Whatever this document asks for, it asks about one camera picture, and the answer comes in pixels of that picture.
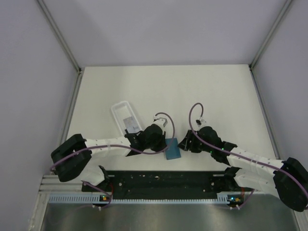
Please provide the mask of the blue leather card holder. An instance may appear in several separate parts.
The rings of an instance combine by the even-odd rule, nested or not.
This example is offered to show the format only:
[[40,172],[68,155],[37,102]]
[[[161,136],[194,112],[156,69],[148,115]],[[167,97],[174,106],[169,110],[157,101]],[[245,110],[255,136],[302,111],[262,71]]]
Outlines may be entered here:
[[166,144],[169,145],[170,143],[171,143],[170,147],[167,150],[165,150],[166,160],[175,160],[181,158],[181,153],[178,147],[177,138],[166,139]]

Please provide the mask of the white plastic basket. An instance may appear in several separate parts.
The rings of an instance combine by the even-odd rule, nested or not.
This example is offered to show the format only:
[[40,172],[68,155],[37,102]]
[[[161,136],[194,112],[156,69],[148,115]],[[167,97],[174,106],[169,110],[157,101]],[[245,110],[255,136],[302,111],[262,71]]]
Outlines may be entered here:
[[140,123],[137,120],[135,113],[133,112],[130,104],[128,101],[121,101],[119,103],[114,104],[111,106],[111,112],[114,116],[115,122],[121,132],[122,135],[125,135],[128,131],[125,129],[125,125],[123,120],[127,117],[134,117],[140,126]]

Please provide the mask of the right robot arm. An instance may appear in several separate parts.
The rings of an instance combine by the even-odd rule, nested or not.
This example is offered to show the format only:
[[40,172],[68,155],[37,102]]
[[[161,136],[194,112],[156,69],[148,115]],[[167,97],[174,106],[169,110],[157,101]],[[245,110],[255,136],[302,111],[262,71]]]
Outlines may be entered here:
[[188,130],[178,147],[192,153],[210,153],[217,162],[228,165],[224,183],[229,190],[243,187],[262,191],[298,212],[308,207],[308,171],[297,159],[270,159],[252,154],[234,143],[222,141],[210,126]]

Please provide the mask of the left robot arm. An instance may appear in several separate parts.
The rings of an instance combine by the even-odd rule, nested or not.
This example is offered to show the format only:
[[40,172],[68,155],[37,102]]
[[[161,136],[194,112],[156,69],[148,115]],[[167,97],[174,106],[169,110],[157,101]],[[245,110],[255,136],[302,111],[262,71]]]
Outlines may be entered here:
[[160,153],[166,147],[166,132],[162,126],[154,123],[144,131],[113,139],[91,140],[75,134],[51,153],[51,168],[60,182],[86,181],[97,190],[104,191],[109,186],[109,179],[103,171],[106,157],[130,157],[148,149]]

